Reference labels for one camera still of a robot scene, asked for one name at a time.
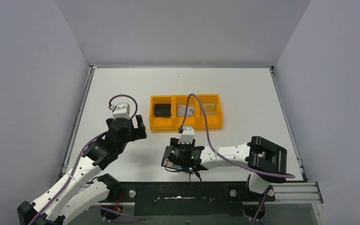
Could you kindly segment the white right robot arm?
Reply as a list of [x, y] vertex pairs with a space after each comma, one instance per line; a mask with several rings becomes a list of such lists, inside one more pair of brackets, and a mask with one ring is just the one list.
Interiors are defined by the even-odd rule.
[[251, 172], [245, 194], [257, 200], [272, 183], [285, 183], [294, 176], [287, 173], [287, 150], [263, 137], [253, 136], [244, 144], [220, 147], [212, 150], [208, 146], [182, 143], [171, 138], [166, 146], [161, 166], [171, 172], [197, 174], [200, 171], [226, 166], [239, 166]]

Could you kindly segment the black leather card holder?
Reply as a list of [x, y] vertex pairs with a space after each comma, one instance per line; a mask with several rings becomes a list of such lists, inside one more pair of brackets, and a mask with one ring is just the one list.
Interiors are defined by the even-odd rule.
[[181, 160], [181, 151], [176, 147], [167, 146], [163, 155], [161, 166], [172, 173], [182, 172], [183, 170], [180, 166]]

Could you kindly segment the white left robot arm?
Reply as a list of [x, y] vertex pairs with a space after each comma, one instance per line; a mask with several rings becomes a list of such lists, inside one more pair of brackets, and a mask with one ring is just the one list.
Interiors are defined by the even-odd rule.
[[19, 223], [67, 225], [95, 203], [116, 199], [120, 194], [119, 182], [107, 173], [100, 175], [100, 172], [118, 159], [128, 143], [147, 137], [142, 116], [133, 117], [115, 115], [108, 118], [108, 130], [84, 145], [74, 166], [65, 175], [40, 197], [18, 206]]

